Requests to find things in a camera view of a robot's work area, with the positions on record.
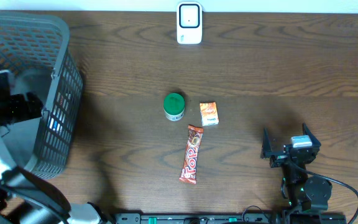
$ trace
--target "gray plastic basket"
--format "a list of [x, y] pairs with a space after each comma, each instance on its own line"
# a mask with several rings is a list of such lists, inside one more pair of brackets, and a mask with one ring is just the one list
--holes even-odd
[[44, 179], [64, 170], [83, 89], [68, 51], [69, 36], [67, 24], [58, 17], [0, 12], [0, 70], [16, 75], [28, 69], [49, 70], [51, 76], [42, 117], [14, 124], [16, 136], [15, 131], [7, 135], [16, 139], [7, 144], [10, 151], [21, 146], [31, 150], [18, 164]]

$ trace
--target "white device with black square outline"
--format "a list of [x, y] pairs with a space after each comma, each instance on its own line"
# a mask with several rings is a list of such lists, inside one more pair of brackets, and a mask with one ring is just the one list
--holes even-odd
[[177, 8], [179, 44], [199, 44], [203, 37], [203, 8], [198, 2], [181, 2]]

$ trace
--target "red wrapper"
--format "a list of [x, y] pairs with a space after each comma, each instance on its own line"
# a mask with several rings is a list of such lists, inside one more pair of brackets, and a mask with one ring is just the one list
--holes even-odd
[[185, 162], [183, 163], [179, 180], [185, 183], [196, 184], [198, 149], [201, 145], [204, 129], [192, 125], [189, 125], [188, 129], [189, 138], [187, 139]]

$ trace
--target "white background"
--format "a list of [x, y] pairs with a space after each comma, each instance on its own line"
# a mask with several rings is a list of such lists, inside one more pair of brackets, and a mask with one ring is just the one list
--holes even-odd
[[[177, 0], [0, 0], [0, 9], [175, 11]], [[358, 13], [358, 0], [199, 0], [206, 12]]]

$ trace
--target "small orange and white packet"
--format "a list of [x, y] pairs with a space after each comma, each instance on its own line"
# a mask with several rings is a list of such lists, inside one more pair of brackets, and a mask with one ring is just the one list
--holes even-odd
[[200, 103], [201, 122], [203, 126], [214, 125], [219, 123], [218, 110], [216, 103]]

